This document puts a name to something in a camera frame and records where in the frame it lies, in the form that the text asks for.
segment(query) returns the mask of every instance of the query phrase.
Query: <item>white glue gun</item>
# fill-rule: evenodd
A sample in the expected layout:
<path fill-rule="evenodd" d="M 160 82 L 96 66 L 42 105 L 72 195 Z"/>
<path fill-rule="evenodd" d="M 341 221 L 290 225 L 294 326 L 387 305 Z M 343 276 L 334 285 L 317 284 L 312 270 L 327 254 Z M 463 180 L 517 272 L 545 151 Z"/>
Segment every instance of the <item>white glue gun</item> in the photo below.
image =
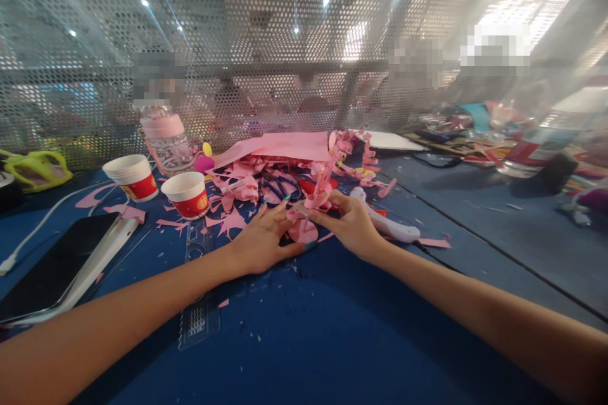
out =
<path fill-rule="evenodd" d="M 350 192 L 350 197 L 363 201 L 365 210 L 367 211 L 369 218 L 372 219 L 372 223 L 378 231 L 392 236 L 396 240 L 405 242 L 406 244 L 411 244 L 412 242 L 420 239 L 420 231 L 418 228 L 400 225 L 399 223 L 395 223 L 393 220 L 383 217 L 378 212 L 374 212 L 374 210 L 365 203 L 365 198 L 367 195 L 365 194 L 363 188 L 355 187 Z"/>

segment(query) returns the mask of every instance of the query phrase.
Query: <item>blue table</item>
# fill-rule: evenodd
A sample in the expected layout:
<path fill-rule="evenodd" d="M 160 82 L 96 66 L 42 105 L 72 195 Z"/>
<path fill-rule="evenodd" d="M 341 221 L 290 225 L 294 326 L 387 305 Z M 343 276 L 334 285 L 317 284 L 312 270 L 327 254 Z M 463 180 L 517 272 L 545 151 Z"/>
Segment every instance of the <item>blue table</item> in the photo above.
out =
<path fill-rule="evenodd" d="M 576 226 L 557 209 L 571 197 L 549 194 L 539 177 L 511 179 L 468 164 L 445 170 L 379 156 L 388 178 L 608 321 L 608 215 L 593 212 L 591 227 Z"/>
<path fill-rule="evenodd" d="M 0 227 L 6 255 L 54 201 L 96 178 L 101 176 L 84 176 L 31 197 L 27 206 L 6 215 Z M 104 206 L 122 201 L 123 196 L 115 194 Z M 56 231 L 86 215 L 88 209 L 73 206 L 78 198 L 51 217 L 24 250 L 29 255 L 0 279 L 0 296 L 56 240 Z M 163 209 L 162 202 L 159 196 L 138 205 L 148 212 L 146 224 L 119 252 L 120 264 L 90 298 L 184 262 L 186 237 L 170 228 L 164 234 L 155 228 L 159 218 L 177 218 Z M 394 219 L 423 221 L 426 237 L 451 234 L 454 248 L 435 253 L 463 272 L 602 327 L 570 299 L 405 191 L 381 204 L 392 210 Z M 249 209 L 246 205 L 241 213 Z M 222 236 L 216 242 L 219 246 L 226 239 Z M 111 367 L 76 403 L 552 400 L 492 348 L 399 281 L 357 259 L 335 237 L 266 274 L 226 283 L 213 295 L 217 302 L 230 298 L 230 305 L 220 309 L 218 334 L 179 351 L 176 316 Z"/>

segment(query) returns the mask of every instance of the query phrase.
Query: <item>metal mesh wall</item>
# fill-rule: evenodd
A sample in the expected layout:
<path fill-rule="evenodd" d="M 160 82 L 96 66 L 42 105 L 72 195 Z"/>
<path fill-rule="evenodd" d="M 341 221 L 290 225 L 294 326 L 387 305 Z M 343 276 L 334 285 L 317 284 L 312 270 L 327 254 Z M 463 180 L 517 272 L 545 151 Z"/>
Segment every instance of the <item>metal mesh wall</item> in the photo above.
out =
<path fill-rule="evenodd" d="M 131 103 L 134 56 L 145 51 L 182 56 L 178 111 L 216 150 L 270 131 L 397 131 L 439 104 L 546 77 L 534 59 L 525 76 L 464 71 L 466 25 L 528 24 L 546 62 L 551 47 L 540 44 L 558 40 L 548 38 L 554 23 L 584 1 L 0 0 L 0 148 L 57 150 L 73 169 L 143 150 Z M 606 14 L 596 15 L 595 38 L 563 57 L 560 74 L 574 65 L 580 78 L 601 60 Z M 417 49 L 411 65 L 395 65 L 404 49 Z M 251 112 L 219 106 L 228 81 Z"/>

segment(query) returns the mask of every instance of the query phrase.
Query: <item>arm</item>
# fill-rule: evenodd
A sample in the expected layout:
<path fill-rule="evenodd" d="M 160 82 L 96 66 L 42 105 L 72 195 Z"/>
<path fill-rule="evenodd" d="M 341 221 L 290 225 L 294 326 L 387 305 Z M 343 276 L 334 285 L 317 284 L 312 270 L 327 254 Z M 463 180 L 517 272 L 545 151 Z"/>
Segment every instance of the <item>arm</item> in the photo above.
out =
<path fill-rule="evenodd" d="M 154 330 L 217 285 L 304 251 L 279 247 L 286 203 L 262 206 L 234 242 L 59 315 L 0 344 L 0 403 L 67 403 Z"/>
<path fill-rule="evenodd" d="M 362 202 L 332 193 L 341 219 L 314 213 L 363 260 L 408 285 L 568 402 L 608 401 L 608 335 L 382 239 Z"/>

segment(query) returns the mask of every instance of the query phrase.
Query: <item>red and white paper cup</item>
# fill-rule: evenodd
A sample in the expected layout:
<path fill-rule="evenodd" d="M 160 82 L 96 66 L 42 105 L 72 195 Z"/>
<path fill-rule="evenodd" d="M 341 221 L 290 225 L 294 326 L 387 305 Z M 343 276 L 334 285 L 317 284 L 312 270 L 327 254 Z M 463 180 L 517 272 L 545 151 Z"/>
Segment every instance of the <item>red and white paper cup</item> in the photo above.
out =
<path fill-rule="evenodd" d="M 160 190 L 186 220 L 197 220 L 209 210 L 205 176 L 199 172 L 185 172 L 167 180 Z"/>
<path fill-rule="evenodd" d="M 126 155 L 107 162 L 101 169 L 136 203 L 145 203 L 158 194 L 152 169 L 143 155 Z"/>

